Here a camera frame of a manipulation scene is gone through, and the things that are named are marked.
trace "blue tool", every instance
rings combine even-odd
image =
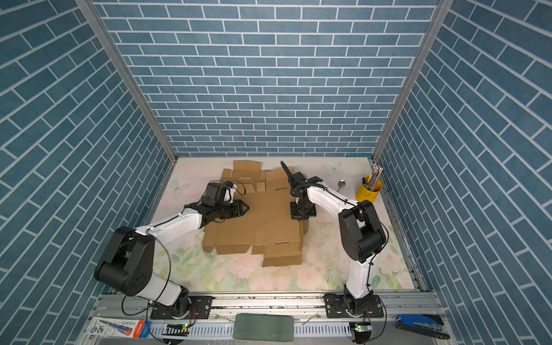
[[[398,315],[395,324],[401,330],[448,340],[450,335],[442,332],[443,325],[443,320],[438,315]]]

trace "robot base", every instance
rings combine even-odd
[[[381,300],[379,296],[371,291],[368,295],[355,299],[347,286],[343,288],[343,295],[325,294],[326,317],[328,319],[342,319],[347,317],[362,317],[368,312],[369,317],[381,318],[384,316]]]
[[[195,311],[196,319],[206,320],[209,318],[211,304],[213,303],[212,296],[186,296],[185,299],[184,303],[187,304],[187,310],[183,314],[176,316],[173,308],[163,304],[157,304],[153,307],[150,318],[152,320],[190,319],[190,311]]]

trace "green pad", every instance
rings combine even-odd
[[[238,314],[234,339],[293,341],[293,317],[285,315]]]

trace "box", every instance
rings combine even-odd
[[[85,334],[120,338],[147,338],[151,321],[93,317]]]
[[[263,267],[300,265],[303,235],[308,220],[291,219],[288,176],[282,168],[267,171],[260,162],[234,161],[233,169],[224,169],[221,181],[232,181],[237,190],[234,199],[241,199],[250,209],[244,216],[205,227],[203,250],[218,254],[263,254]]]

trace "spoon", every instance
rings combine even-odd
[[[343,187],[345,187],[345,180],[339,180],[337,183],[337,192],[339,193],[339,190]]]

